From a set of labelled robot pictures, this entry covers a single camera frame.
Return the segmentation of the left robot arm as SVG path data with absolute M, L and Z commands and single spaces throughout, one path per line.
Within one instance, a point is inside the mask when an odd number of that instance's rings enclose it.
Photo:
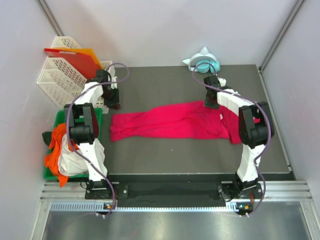
M 95 77 L 86 81 L 80 95 L 63 109 L 68 139 L 77 145 L 79 154 L 88 168 L 88 189 L 96 191 L 105 199 L 113 194 L 114 187 L 106 180 L 108 170 L 104 165 L 104 151 L 98 140 L 100 127 L 94 105 L 99 98 L 102 98 L 103 105 L 107 108 L 115 110 L 121 108 L 119 90 L 111 88 L 111 84 L 111 74 L 98 69 Z

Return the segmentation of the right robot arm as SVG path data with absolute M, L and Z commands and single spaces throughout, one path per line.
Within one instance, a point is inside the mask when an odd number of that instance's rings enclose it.
M 225 107 L 238 117 L 236 133 L 242 142 L 240 165 L 232 186 L 223 187 L 221 196 L 245 198 L 258 185 L 258 172 L 262 152 L 274 135 L 274 126 L 267 102 L 254 102 L 226 85 L 216 75 L 203 79 L 207 90 L 204 105 L 219 109 Z

